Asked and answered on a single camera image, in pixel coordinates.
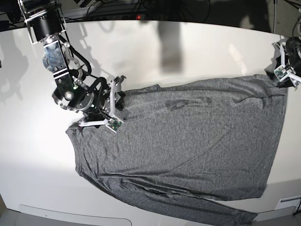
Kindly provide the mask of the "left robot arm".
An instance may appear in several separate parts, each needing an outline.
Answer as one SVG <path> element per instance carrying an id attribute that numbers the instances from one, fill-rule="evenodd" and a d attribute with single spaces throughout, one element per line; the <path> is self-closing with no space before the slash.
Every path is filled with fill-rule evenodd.
<path id="1" fill-rule="evenodd" d="M 275 55 L 267 75 L 278 88 L 297 88 L 301 84 L 301 37 L 292 35 L 273 44 Z"/>

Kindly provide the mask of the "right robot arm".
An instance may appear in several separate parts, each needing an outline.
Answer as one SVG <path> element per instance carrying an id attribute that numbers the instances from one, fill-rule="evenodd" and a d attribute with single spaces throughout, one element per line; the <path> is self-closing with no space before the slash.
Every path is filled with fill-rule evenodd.
<path id="1" fill-rule="evenodd" d="M 32 44 L 42 43 L 43 64 L 57 85 L 52 94 L 55 103 L 64 110 L 82 112 L 84 117 L 76 124 L 84 127 L 106 126 L 112 132 L 123 124 L 116 110 L 123 110 L 125 93 L 121 84 L 125 76 L 107 81 L 96 77 L 89 86 L 84 83 L 91 76 L 90 63 L 62 36 L 67 30 L 61 4 L 57 0 L 20 0 Z"/>

